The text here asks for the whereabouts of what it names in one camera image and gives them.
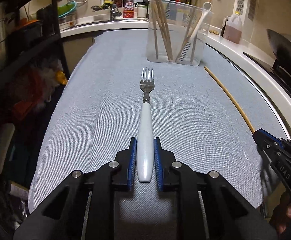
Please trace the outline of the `person's hand holding gripper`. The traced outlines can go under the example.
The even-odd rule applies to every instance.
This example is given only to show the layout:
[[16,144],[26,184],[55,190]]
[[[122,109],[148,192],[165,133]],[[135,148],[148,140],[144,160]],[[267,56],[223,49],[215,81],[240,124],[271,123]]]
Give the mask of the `person's hand holding gripper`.
[[291,239],[291,198],[287,191],[281,195],[269,224],[276,230],[278,239]]

